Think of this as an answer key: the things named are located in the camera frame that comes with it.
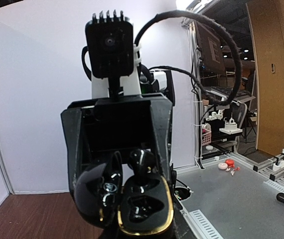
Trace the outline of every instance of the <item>metal stand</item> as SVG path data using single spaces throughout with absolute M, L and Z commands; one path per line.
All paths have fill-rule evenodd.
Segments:
M 244 138 L 245 138 L 245 143 L 247 143 L 248 141 L 248 136 L 250 135 L 251 131 L 253 131 L 255 133 L 255 135 L 257 135 L 257 132 L 253 126 L 253 123 L 252 123 L 252 120 L 250 119 L 250 111 L 248 110 L 247 114 L 246 114 L 246 118 L 245 118 L 245 133 L 244 133 Z

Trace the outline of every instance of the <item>camera lens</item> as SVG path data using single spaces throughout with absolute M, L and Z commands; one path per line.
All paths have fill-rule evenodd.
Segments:
M 108 47 L 113 47 L 115 45 L 115 39 L 112 36 L 109 36 L 104 41 L 105 45 Z

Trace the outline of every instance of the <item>red object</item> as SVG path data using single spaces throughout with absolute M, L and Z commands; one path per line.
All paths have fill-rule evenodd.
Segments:
M 234 168 L 235 167 L 235 161 L 232 159 L 227 159 L 225 163 L 228 165 L 229 168 Z

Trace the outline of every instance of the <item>computer monitor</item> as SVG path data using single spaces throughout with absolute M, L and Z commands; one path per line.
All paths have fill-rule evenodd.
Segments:
M 218 36 L 216 36 L 212 30 L 199 22 L 195 22 L 195 28 L 197 42 L 201 48 L 203 67 L 207 71 L 225 76 L 226 68 Z

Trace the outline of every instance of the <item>pink basket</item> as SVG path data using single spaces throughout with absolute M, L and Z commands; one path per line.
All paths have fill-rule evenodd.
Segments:
M 201 138 L 201 146 L 207 145 L 211 143 L 211 131 L 205 129 L 206 133 L 202 134 Z

